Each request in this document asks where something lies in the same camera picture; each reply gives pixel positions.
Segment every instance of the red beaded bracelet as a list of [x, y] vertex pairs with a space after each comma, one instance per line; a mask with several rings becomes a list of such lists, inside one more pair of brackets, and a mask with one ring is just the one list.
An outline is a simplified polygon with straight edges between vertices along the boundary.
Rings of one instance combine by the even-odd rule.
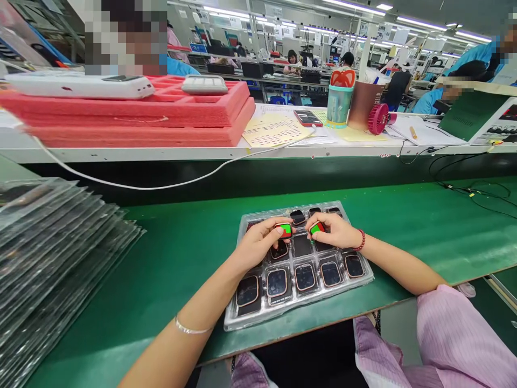
[[352, 248], [352, 250], [353, 250], [353, 251], [356, 251], [356, 252], [358, 252], [358, 251], [360, 251], [361, 249], [363, 249], [363, 248], [364, 248], [364, 246], [365, 246], [365, 241], [366, 241], [366, 235], [365, 235], [365, 233], [362, 231], [362, 229], [358, 229], [358, 231], [359, 231], [359, 232], [361, 232], [361, 234], [362, 234], [362, 243], [361, 243], [361, 245], [359, 245], [359, 247], [357, 247], [357, 248]]

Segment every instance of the blue shirt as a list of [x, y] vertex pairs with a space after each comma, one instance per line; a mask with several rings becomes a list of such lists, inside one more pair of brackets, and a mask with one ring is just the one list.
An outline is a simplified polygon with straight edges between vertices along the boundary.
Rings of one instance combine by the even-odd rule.
[[425, 93], [413, 107], [411, 113], [438, 114], [438, 109], [433, 107], [433, 104], [436, 100], [440, 100], [442, 98], [442, 94], [442, 88]]
[[[488, 65], [490, 64], [490, 58], [492, 58], [492, 54], [495, 52], [495, 49], [499, 47], [499, 40], [500, 38], [497, 37], [495, 41], [490, 42], [486, 45], [479, 45], [474, 48], [471, 48], [465, 54], [463, 54], [460, 59], [456, 61], [454, 66], [452, 66], [449, 70], [444, 72], [443, 75], [449, 75], [451, 72], [458, 70], [461, 65], [473, 60], [483, 61], [485, 63], [485, 67], [488, 67]], [[497, 69], [495, 69], [496, 75], [501, 71], [504, 65], [504, 62], [501, 61]]]
[[172, 59], [171, 57], [167, 57], [167, 74], [179, 75], [180, 77], [184, 77], [187, 74], [199, 75], [199, 72], [195, 68], [193, 68], [190, 65], [187, 65], [184, 62]]

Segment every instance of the white cable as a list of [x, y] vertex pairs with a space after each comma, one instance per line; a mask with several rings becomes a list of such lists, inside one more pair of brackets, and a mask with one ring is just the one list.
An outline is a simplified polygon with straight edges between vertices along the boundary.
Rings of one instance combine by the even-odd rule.
[[30, 70], [24, 69], [23, 67], [19, 67], [18, 65], [12, 64], [12, 63], [7, 62], [7, 61], [4, 61], [3, 59], [0, 59], [0, 63], [3, 63], [5, 66], [14, 67], [15, 69], [21, 70], [21, 71], [23, 71], [25, 73], [32, 73]]
[[187, 181], [187, 182], [182, 182], [182, 183], [177, 183], [177, 184], [174, 184], [174, 185], [169, 185], [169, 186], [161, 186], [161, 187], [157, 187], [157, 188], [139, 188], [139, 187], [134, 187], [134, 186], [126, 186], [126, 185], [123, 185], [123, 184], [119, 184], [119, 183], [113, 183], [113, 182], [107, 182], [107, 181], [103, 181], [102, 179], [97, 179], [97, 178], [94, 178], [94, 177], [91, 177], [91, 176], [88, 176], [86, 174], [83, 174], [81, 172], [78, 172], [76, 170], [74, 170], [73, 168], [67, 166], [65, 163], [63, 163], [61, 160], [59, 160], [53, 153], [51, 153], [44, 145], [43, 143], [41, 142], [40, 139], [38, 139], [36, 136], [33, 136], [32, 138], [34, 139], [34, 141], [36, 142], [37, 145], [39, 145], [39, 147], [47, 154], [50, 156], [51, 159], [53, 159], [58, 165], [60, 165], [61, 167], [63, 167], [65, 170], [67, 171], [70, 171], [76, 175], [79, 175], [80, 177], [83, 177], [83, 178], [86, 178], [86, 179], [90, 179], [91, 181], [95, 181], [95, 182], [99, 182], [99, 183], [103, 183], [103, 184], [107, 184], [107, 185], [110, 185], [110, 186], [116, 186], [116, 187], [120, 187], [120, 188], [123, 188], [123, 189], [133, 189], [133, 190], [163, 190], [163, 189], [172, 189], [172, 188], [175, 188], [175, 187], [178, 187], [178, 186], [183, 186], [183, 185], [186, 185], [186, 184], [189, 184], [189, 183], [194, 183], [194, 182], [197, 182], [197, 181], [200, 181], [201, 179], [204, 179], [204, 178], [207, 178], [209, 177], [210, 175], [213, 175], [215, 174], [217, 171], [219, 171], [220, 169], [222, 169], [225, 165], [227, 165], [228, 163], [232, 163], [232, 162], [236, 162], [238, 160], [241, 160], [241, 159], [244, 159], [244, 158], [247, 158], [247, 157], [250, 157], [250, 156], [253, 156], [253, 155], [258, 155], [258, 154], [265, 154], [267, 152], [271, 152], [271, 151], [275, 151], [277, 149], [281, 149], [281, 148], [285, 148], [287, 146], [290, 146], [292, 144], [295, 144], [295, 143], [298, 143], [299, 141], [305, 139], [305, 138], [308, 138], [309, 136], [312, 136], [314, 133], [316, 132], [316, 126], [313, 124], [312, 125], [312, 131], [311, 133], [309, 133], [308, 135], [302, 137], [301, 139], [297, 139], [297, 140], [293, 140], [289, 143], [286, 143], [286, 144], [283, 144], [283, 145], [280, 145], [278, 147], [274, 147], [274, 148], [270, 148], [270, 149], [266, 149], [266, 150], [263, 150], [263, 151], [257, 151], [257, 152], [254, 152], [254, 153], [251, 153], [251, 154], [248, 154], [248, 155], [244, 155], [244, 156], [240, 156], [238, 158], [235, 158], [235, 159], [231, 159], [229, 161], [225, 161], [222, 165], [220, 165], [219, 167], [217, 167], [215, 170], [213, 170], [212, 172], [209, 172], [208, 174], [206, 175], [203, 175], [199, 178], [196, 178], [196, 179], [193, 179], [191, 181]]

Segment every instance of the pink sleeve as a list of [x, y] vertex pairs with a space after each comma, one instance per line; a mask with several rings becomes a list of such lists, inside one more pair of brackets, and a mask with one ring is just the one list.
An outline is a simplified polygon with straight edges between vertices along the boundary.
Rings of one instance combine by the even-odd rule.
[[517, 357], [462, 293], [441, 285], [418, 297], [418, 342], [424, 365], [438, 369], [444, 386], [477, 381], [515, 387]]

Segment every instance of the pink foam tray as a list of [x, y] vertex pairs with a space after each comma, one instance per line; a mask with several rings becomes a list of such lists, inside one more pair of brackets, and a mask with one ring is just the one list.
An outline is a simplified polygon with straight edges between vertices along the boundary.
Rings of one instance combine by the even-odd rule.
[[88, 100], [0, 93], [0, 105], [31, 127], [230, 127], [249, 97], [245, 82], [226, 81], [228, 94], [192, 96], [183, 77], [148, 77], [154, 95], [141, 100]]
[[253, 97], [244, 100], [232, 124], [223, 127], [29, 127], [51, 148], [234, 147], [255, 111]]

